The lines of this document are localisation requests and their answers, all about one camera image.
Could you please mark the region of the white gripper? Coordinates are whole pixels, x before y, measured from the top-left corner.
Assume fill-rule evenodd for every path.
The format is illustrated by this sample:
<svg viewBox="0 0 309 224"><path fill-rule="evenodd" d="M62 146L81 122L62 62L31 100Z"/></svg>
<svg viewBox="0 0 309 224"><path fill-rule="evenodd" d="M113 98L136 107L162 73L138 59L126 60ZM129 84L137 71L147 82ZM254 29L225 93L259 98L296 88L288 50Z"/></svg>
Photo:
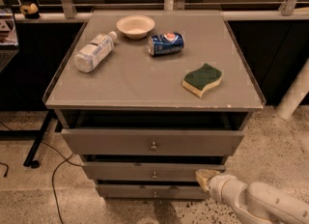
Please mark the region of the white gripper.
<svg viewBox="0 0 309 224"><path fill-rule="evenodd" d="M210 191L215 201L229 207L245 206L247 184L237 177L210 169L197 170L195 177L204 191Z"/></svg>

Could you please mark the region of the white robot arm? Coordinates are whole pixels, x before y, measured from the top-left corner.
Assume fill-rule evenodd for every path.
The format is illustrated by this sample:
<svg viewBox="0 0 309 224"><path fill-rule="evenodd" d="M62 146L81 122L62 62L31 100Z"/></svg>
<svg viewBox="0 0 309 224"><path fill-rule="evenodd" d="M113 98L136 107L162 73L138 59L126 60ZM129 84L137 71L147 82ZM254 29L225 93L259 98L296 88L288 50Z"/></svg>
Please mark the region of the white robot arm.
<svg viewBox="0 0 309 224"><path fill-rule="evenodd" d="M309 224L309 205L264 182L246 184L230 174L199 169L196 181L230 207L242 224Z"/></svg>

